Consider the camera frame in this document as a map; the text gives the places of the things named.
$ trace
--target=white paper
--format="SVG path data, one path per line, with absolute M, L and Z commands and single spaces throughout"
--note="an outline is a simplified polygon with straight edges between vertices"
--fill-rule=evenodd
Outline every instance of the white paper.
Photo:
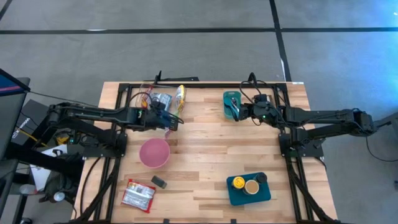
M 53 147 L 51 149 L 47 149 L 42 151 L 43 154 L 46 154 L 48 156 L 52 157 L 57 157 L 61 154 L 67 153 L 67 145 L 60 145 L 57 147 Z M 44 169 L 43 167 L 36 167 L 35 165 L 30 165 L 30 169 L 32 170 L 33 174 L 33 179 L 35 180 L 35 185 L 36 185 L 36 190 L 37 191 L 43 191 L 45 187 L 45 183 L 47 182 L 47 179 L 49 178 L 49 175 L 51 173 L 51 170 Z

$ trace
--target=red snack package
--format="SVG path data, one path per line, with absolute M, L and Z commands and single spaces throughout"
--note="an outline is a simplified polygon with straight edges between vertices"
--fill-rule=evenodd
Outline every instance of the red snack package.
M 125 205 L 137 207 L 144 212 L 149 213 L 155 191 L 155 187 L 140 184 L 139 182 L 129 179 L 129 182 L 127 183 L 127 188 L 124 191 L 122 203 Z

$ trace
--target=wooden tabletop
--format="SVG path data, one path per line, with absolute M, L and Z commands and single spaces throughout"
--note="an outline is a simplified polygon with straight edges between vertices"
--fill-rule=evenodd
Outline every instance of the wooden tabletop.
M 99 107 L 114 108 L 119 82 L 105 82 Z M 301 83 L 287 83 L 291 106 L 309 110 L 305 87 Z M 170 222 L 229 223 L 232 218 L 238 223 L 295 223 L 286 164 L 280 155 L 278 129 L 266 124 L 255 126 L 251 119 L 235 122 L 224 118 L 223 92 L 237 89 L 188 88 L 186 105 L 181 118 L 185 124 L 171 134 L 171 155 L 165 166 L 149 169 L 139 160 L 141 145 L 150 138 L 163 138 L 164 130 L 146 132 L 127 131 L 126 155 L 121 160 L 113 209 L 113 223 L 156 222 L 164 218 Z M 257 92 L 244 89 L 247 95 Z M 269 89 L 262 93 L 273 97 Z M 175 89 L 156 88 L 156 92 L 175 94 Z M 109 123 L 96 122 L 103 128 Z M 95 159 L 85 162 L 75 208 L 80 210 L 80 195 L 83 181 Z M 86 208 L 98 192 L 101 159 L 88 178 L 83 199 Z M 337 218 L 325 168 L 313 158 L 304 158 L 308 188 L 319 206 L 332 218 Z M 226 178 L 232 175 L 264 172 L 268 176 L 271 200 L 243 206 L 229 203 Z M 150 213 L 121 205 L 128 179 L 155 186 L 150 180 L 157 175 L 167 182 L 167 188 L 157 187 Z M 300 207 L 306 217 L 301 194 Z M 101 217 L 105 217 L 108 194 L 103 200 Z

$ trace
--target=gray carpet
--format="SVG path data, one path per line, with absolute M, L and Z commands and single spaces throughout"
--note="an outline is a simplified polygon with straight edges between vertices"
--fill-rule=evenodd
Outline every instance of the gray carpet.
M 0 0 L 0 7 L 5 0 Z M 276 0 L 283 27 L 398 26 L 398 1 Z M 13 0 L 0 21 L 10 29 L 133 29 L 272 27 L 268 0 Z M 305 82 L 313 110 L 360 108 L 379 119 L 398 111 L 398 33 L 283 34 L 293 81 Z M 97 104 L 105 81 L 198 76 L 246 79 L 250 72 L 283 81 L 274 33 L 1 35 L 0 67 L 30 77 L 34 91 Z M 29 95 L 45 104 L 57 100 Z M 391 128 L 369 138 L 375 155 L 398 158 Z M 323 145 L 339 219 L 395 223 L 398 162 L 371 157 L 364 138 L 341 136 Z M 15 197 L 7 201 L 15 204 Z M 37 204 L 25 217 L 66 222 L 67 203 Z M 10 223 L 8 208 L 0 223 Z

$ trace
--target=monitor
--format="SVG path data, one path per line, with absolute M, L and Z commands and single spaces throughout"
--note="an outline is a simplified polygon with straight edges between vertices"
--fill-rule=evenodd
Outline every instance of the monitor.
M 26 93 L 30 88 L 0 68 L 0 96 Z

